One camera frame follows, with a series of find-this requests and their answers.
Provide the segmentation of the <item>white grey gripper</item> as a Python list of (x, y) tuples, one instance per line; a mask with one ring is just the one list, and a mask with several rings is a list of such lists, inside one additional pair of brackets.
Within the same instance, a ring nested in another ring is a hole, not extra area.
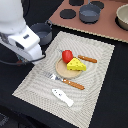
[(20, 33), (10, 35), (8, 41), (11, 49), (28, 62), (37, 64), (43, 58), (40, 38), (28, 26)]

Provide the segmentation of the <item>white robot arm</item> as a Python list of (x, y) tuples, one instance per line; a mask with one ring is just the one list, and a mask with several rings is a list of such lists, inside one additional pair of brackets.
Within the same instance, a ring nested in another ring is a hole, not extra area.
[(21, 0), (0, 0), (0, 43), (25, 63), (37, 64), (44, 58), (39, 42), (23, 18)]

